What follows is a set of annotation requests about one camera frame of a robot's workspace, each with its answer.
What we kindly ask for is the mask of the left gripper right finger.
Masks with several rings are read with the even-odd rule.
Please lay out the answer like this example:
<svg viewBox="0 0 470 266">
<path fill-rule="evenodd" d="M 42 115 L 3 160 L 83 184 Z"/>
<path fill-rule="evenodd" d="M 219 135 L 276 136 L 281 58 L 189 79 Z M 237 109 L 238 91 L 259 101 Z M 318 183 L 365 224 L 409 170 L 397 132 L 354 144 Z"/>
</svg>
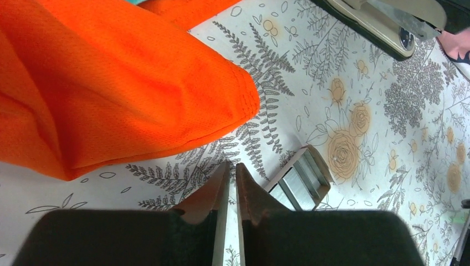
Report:
<svg viewBox="0 0 470 266">
<path fill-rule="evenodd" d="M 422 265 L 388 211 L 291 211 L 236 165 L 242 265 Z"/>
</svg>

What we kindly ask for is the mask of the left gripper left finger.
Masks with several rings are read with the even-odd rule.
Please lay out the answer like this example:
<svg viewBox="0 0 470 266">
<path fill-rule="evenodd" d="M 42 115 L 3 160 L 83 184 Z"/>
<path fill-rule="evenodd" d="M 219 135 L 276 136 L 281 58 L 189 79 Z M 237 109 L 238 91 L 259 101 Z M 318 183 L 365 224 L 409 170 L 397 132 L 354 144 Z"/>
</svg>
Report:
<svg viewBox="0 0 470 266">
<path fill-rule="evenodd" d="M 229 163 L 167 211 L 60 210 L 33 227 L 14 265 L 222 265 Z"/>
</svg>

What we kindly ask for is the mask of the floral table mat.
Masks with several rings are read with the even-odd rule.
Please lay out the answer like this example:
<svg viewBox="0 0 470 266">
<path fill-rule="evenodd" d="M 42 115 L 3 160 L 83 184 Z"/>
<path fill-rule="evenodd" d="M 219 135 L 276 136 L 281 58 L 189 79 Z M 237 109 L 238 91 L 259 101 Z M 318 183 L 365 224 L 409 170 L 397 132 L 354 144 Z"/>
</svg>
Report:
<svg viewBox="0 0 470 266">
<path fill-rule="evenodd" d="M 394 212 L 426 265 L 449 265 L 468 215 L 469 79 L 438 41 L 398 62 L 309 1 L 240 1 L 191 34 L 249 71 L 259 115 L 192 151 L 71 182 L 1 164 L 2 265 L 49 211 L 168 209 L 222 160 L 265 185 L 305 145 L 335 180 L 320 210 Z"/>
</svg>

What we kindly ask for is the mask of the orange t-shirt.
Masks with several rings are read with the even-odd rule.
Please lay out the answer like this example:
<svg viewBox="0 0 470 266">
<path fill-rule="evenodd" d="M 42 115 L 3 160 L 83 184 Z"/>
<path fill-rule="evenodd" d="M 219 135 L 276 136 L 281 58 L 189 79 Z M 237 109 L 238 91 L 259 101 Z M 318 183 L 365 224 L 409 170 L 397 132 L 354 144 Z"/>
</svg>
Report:
<svg viewBox="0 0 470 266">
<path fill-rule="evenodd" d="M 179 154 L 259 111 L 189 34 L 233 1 L 2 1 L 1 161 L 64 181 Z"/>
</svg>

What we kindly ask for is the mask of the pink patterned cloth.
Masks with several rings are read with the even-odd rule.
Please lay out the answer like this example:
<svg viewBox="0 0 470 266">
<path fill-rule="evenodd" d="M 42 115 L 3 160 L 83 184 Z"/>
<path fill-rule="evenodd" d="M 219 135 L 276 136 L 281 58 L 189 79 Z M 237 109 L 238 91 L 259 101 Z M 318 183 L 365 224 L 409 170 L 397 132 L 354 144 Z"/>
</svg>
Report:
<svg viewBox="0 0 470 266">
<path fill-rule="evenodd" d="M 437 40 L 448 59 L 469 80 L 469 28 L 457 34 L 442 32 Z"/>
</svg>

